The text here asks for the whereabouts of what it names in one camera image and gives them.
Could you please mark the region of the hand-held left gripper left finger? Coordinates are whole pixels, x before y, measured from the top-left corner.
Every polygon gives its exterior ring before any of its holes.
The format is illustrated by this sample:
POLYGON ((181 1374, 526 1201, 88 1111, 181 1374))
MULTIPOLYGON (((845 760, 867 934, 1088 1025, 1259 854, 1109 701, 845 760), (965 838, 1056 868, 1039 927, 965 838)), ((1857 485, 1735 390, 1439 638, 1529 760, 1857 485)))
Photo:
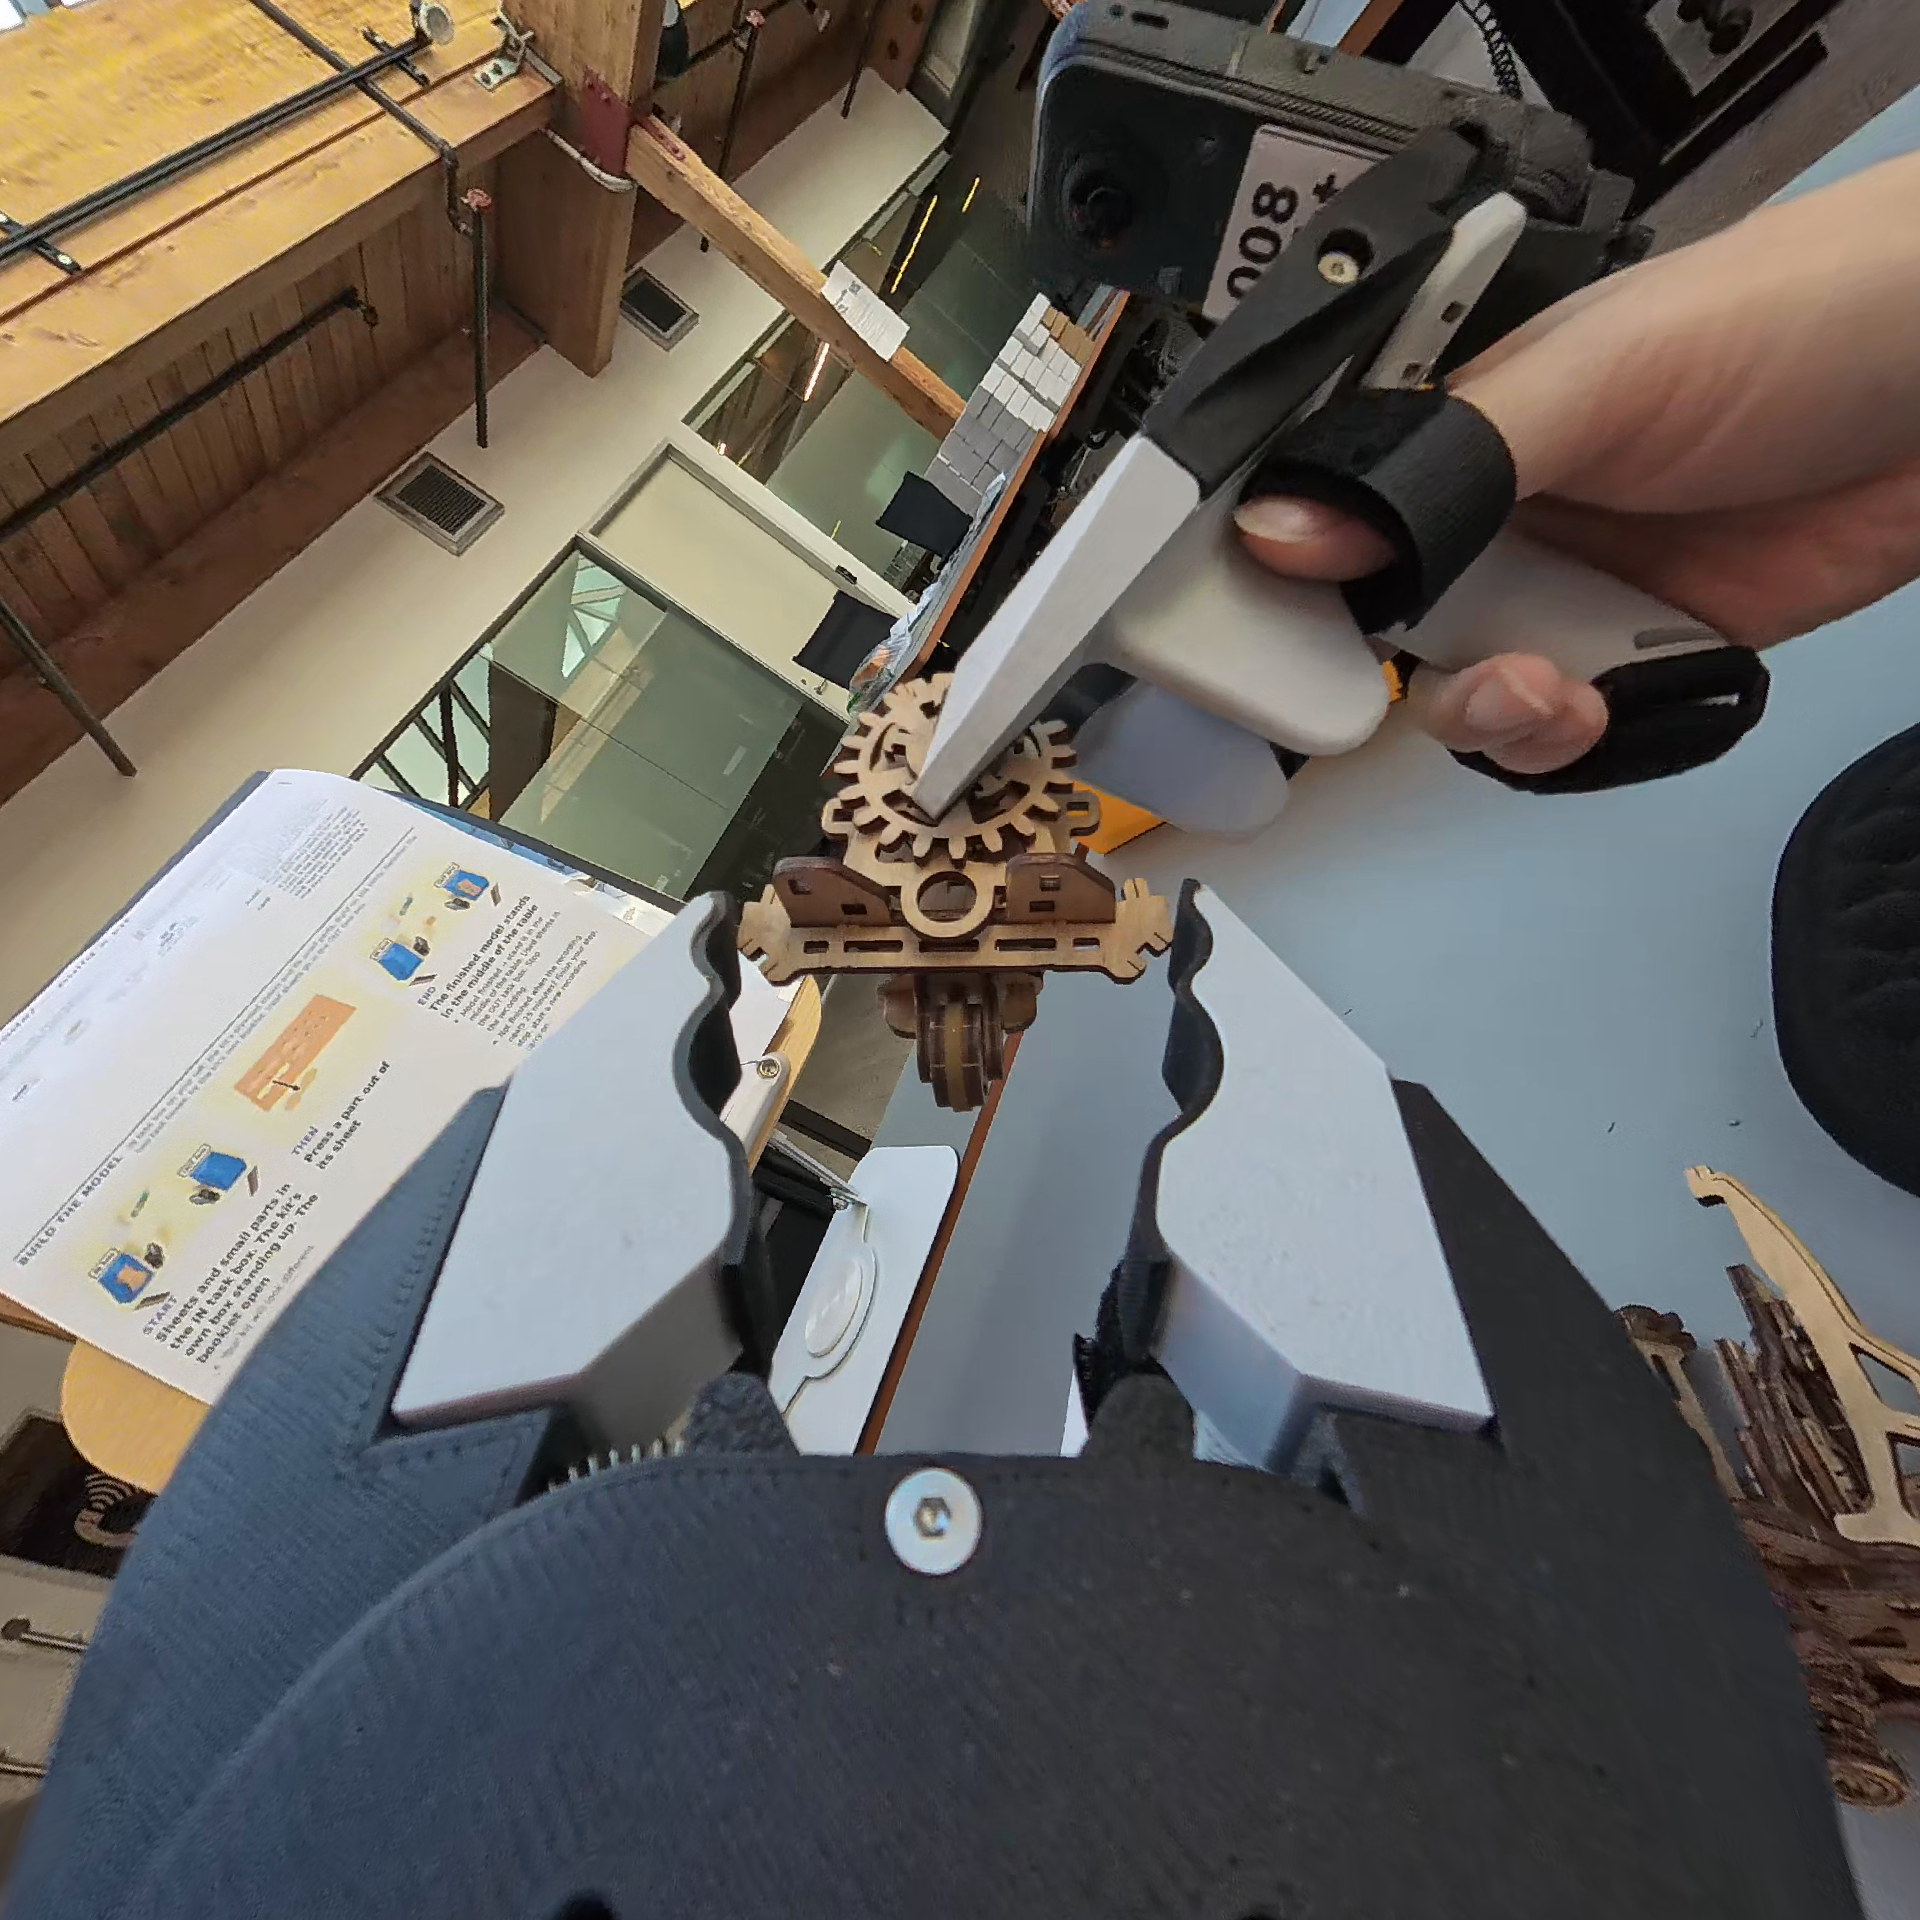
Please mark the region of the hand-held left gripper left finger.
POLYGON ((745 1350, 736 993, 736 907, 695 895, 514 1070, 394 1392, 400 1427, 550 1408, 595 1449, 646 1449, 745 1350))

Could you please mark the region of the printed instruction poster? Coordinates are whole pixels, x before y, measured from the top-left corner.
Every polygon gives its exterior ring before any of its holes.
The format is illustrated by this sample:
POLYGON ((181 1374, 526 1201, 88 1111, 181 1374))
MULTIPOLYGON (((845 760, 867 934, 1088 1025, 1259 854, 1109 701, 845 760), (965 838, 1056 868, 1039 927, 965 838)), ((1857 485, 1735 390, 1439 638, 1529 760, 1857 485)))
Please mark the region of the printed instruction poster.
POLYGON ((5 1297, 215 1400, 673 915, 370 784, 261 775, 5 1029, 5 1297))

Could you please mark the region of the black textured object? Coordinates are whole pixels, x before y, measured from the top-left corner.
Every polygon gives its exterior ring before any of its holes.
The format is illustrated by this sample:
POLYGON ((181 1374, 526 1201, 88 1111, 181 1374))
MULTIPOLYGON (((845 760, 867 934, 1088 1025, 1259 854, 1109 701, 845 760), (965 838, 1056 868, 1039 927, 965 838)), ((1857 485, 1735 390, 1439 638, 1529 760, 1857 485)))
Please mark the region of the black textured object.
POLYGON ((1847 1158, 1918 1193, 1918 727, 1835 775, 1789 837, 1769 979, 1793 1092, 1847 1158))

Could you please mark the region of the white plastic desk cover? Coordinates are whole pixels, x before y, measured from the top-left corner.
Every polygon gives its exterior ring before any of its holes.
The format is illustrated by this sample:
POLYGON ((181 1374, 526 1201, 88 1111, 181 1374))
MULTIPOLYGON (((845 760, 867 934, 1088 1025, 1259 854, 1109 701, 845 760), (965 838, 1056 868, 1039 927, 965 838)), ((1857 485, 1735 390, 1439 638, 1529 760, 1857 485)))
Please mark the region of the white plastic desk cover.
POLYGON ((768 1375, 802 1454, 857 1449, 955 1180, 958 1155, 942 1142, 877 1148, 856 1165, 768 1375))

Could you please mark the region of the partly built wooden model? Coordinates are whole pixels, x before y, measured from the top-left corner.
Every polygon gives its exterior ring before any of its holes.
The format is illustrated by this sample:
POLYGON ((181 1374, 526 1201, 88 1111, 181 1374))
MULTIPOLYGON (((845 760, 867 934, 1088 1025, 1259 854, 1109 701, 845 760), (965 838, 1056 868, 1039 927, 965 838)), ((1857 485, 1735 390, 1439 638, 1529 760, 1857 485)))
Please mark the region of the partly built wooden model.
POLYGON ((1696 1342, 1680 1313, 1618 1324, 1712 1463, 1793 1632, 1845 1806, 1917 1799, 1883 1728, 1918 1716, 1917 1357, 1873 1332, 1789 1222, 1735 1174, 1693 1165, 1745 1241, 1728 1283, 1747 1335, 1696 1342))

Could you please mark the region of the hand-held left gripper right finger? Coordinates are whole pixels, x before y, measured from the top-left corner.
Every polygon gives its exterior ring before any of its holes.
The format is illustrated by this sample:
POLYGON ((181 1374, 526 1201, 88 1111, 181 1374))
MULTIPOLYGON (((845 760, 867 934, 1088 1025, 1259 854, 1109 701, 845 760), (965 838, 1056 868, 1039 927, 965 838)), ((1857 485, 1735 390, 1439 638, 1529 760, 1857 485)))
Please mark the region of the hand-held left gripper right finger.
POLYGON ((1227 1459, 1288 1472, 1312 1419, 1496 1416, 1381 1057, 1205 883, 1168 953, 1144 1163, 1144 1344, 1227 1459))

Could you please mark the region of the stack of white boxes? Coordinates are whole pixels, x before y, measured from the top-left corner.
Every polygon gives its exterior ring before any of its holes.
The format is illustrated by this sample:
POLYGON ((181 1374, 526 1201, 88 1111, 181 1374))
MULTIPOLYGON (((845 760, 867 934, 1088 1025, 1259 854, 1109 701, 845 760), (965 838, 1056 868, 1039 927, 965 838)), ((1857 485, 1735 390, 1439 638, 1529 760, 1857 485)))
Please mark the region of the stack of white boxes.
POLYGON ((1037 294, 934 454, 925 472, 934 488, 977 516, 991 494, 1066 417, 1096 355, 1094 334, 1073 312, 1037 294))

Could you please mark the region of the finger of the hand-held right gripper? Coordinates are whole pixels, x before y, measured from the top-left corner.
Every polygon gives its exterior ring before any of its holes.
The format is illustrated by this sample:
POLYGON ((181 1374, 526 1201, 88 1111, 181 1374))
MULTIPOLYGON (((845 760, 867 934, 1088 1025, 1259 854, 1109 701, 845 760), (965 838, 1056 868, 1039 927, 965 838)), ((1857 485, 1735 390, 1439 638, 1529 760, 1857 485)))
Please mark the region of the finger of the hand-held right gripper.
POLYGON ((914 781, 920 811, 946 814, 970 795, 1086 661, 1099 621, 1199 502, 1194 475, 1159 443, 1123 445, 954 669, 914 781))
POLYGON ((1259 832, 1290 799, 1269 741, 1144 681, 1079 727, 1077 771, 1103 795, 1200 835, 1259 832))

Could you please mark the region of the person's right hand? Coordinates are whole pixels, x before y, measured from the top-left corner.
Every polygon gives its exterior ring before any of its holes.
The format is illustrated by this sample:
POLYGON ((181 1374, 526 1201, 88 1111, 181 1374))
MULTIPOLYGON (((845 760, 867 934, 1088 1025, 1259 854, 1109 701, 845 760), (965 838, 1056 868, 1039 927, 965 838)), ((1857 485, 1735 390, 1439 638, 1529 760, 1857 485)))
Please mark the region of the person's right hand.
POLYGON ((1761 651, 1918 571, 1918 156, 1598 281, 1448 381, 1520 528, 1761 651))

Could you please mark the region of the wooden gear assembly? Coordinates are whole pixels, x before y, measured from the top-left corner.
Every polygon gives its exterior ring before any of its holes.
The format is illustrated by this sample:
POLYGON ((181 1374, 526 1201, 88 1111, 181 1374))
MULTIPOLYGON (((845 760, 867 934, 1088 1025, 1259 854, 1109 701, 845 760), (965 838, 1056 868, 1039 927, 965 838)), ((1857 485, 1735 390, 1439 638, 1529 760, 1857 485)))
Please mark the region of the wooden gear assembly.
POLYGON ((1171 945, 1174 915, 1144 879, 1088 861, 1097 795, 1075 779, 1059 717, 1018 734, 950 809, 920 804, 951 681, 896 683, 854 721, 830 763, 825 853, 778 861, 736 942, 773 984, 873 976, 936 1101, 973 1112, 1034 1023, 1046 973, 1136 981, 1171 945))

